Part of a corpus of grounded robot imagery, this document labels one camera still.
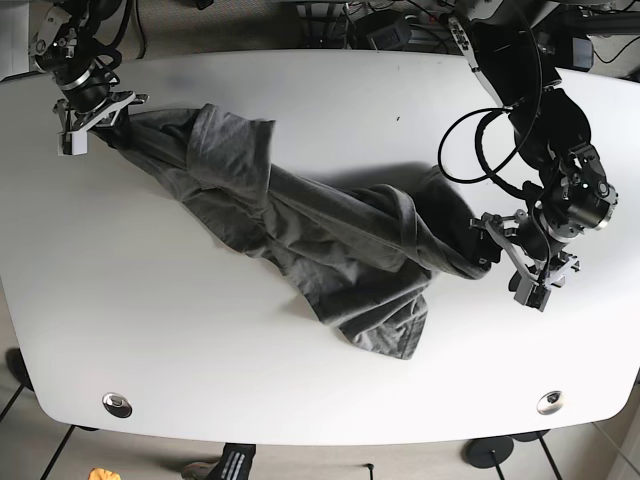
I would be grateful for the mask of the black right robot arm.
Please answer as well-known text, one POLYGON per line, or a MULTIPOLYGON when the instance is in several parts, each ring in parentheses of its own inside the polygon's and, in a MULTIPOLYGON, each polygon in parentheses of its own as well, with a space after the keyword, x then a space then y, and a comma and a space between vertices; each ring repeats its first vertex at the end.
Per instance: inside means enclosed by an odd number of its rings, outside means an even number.
POLYGON ((31 40, 34 66, 50 74, 62 94, 53 106, 61 155, 86 154, 91 134, 114 149, 130 147, 129 108, 148 96, 118 91, 116 69, 136 8, 135 1, 54 1, 31 40))

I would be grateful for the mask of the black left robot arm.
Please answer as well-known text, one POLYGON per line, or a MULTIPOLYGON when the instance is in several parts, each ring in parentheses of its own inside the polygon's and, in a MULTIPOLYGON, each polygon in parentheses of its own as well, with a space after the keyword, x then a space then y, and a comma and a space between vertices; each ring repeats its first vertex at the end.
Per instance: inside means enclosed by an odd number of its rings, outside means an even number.
POLYGON ((553 288, 580 268, 566 246, 588 230, 611 220, 618 193, 609 183, 592 143, 589 121, 560 87, 561 77, 540 49, 531 1, 459 1, 447 26, 472 72, 495 101, 477 110, 480 121, 474 150, 483 171, 478 182, 492 181, 525 207, 511 216, 483 214, 471 222, 478 230, 481 265, 507 254, 516 267, 509 289, 527 307, 545 309, 553 288), (507 165, 489 165, 483 148, 486 128, 500 116, 514 129, 521 159, 540 178, 516 187, 500 176, 507 165))

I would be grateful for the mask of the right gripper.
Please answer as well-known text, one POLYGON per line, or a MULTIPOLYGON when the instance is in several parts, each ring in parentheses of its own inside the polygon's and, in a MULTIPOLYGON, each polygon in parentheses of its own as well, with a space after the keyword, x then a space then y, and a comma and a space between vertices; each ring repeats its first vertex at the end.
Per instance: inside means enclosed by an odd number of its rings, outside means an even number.
POLYGON ((58 155, 86 154, 88 134, 91 129, 112 128, 121 113, 130 105, 143 105, 148 99, 147 94, 136 94, 132 91, 112 92, 96 108, 87 113, 79 113, 66 99, 58 100, 52 109, 58 116, 62 128, 58 133, 58 155))

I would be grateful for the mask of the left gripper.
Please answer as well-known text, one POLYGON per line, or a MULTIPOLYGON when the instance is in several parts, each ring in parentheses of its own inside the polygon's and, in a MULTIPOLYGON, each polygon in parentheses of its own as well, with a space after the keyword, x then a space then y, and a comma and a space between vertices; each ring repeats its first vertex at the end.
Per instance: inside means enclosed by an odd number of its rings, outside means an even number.
POLYGON ((478 233, 479 266, 497 264, 502 255, 512 262, 515 273, 508 290, 523 306, 544 311, 552 290, 563 287, 567 276, 581 269, 579 258, 544 231, 539 217, 524 210, 511 216, 485 213, 472 219, 470 228, 478 233))

